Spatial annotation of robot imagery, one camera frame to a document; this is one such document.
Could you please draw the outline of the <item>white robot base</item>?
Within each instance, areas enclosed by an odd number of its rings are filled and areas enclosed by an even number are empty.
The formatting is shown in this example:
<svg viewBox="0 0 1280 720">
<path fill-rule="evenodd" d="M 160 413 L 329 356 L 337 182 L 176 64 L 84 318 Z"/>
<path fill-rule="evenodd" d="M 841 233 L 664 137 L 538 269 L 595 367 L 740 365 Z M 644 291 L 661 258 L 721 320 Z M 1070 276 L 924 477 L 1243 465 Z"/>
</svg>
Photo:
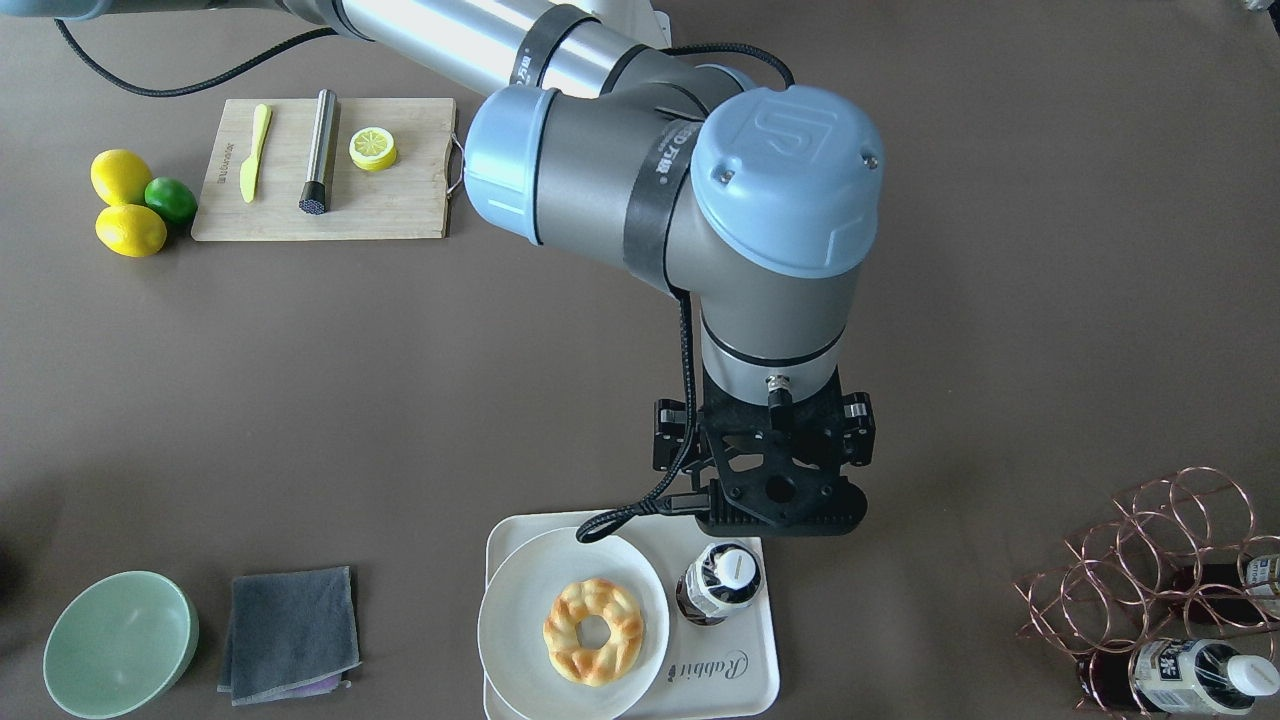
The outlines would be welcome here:
<svg viewBox="0 0 1280 720">
<path fill-rule="evenodd" d="M 641 9 L 635 19 L 636 40 L 655 49 L 672 46 L 669 17 L 664 12 Z"/>
</svg>

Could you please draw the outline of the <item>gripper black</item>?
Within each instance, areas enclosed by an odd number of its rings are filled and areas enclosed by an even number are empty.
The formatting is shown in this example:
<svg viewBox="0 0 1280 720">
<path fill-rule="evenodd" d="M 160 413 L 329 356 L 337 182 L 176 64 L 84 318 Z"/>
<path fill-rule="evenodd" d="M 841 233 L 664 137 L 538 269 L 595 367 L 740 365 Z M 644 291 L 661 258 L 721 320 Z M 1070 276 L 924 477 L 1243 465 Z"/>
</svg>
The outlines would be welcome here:
<svg viewBox="0 0 1280 720">
<path fill-rule="evenodd" d="M 714 415 L 728 425 L 723 447 L 735 471 L 745 471 L 759 465 L 753 457 L 763 457 L 762 442 L 772 429 L 769 411 L 759 405 L 744 404 L 731 396 L 717 401 L 727 407 Z M 837 468 L 849 464 L 863 468 L 870 462 L 876 442 L 876 419 L 870 397 L 858 392 L 835 401 L 835 410 L 820 405 L 814 396 L 792 407 L 794 424 L 783 438 L 783 447 L 801 468 Z M 666 471 L 681 447 L 685 446 L 686 404 L 675 398 L 659 398 L 654 406 L 652 469 Z"/>
</svg>

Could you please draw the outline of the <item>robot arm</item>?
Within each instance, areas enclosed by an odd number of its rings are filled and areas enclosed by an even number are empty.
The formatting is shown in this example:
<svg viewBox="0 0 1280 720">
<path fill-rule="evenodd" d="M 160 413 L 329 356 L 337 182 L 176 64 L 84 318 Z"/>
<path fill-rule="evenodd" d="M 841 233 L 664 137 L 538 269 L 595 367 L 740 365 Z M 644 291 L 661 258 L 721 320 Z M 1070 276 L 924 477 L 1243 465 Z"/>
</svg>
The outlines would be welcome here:
<svg viewBox="0 0 1280 720">
<path fill-rule="evenodd" d="M 861 109 L 690 67 L 571 4 L 279 8 L 486 95 L 463 143 L 486 222 L 699 296 L 705 398 L 689 416 L 718 464 L 724 437 L 760 441 L 769 465 L 867 461 L 869 416 L 846 411 L 837 372 L 884 176 Z"/>
</svg>

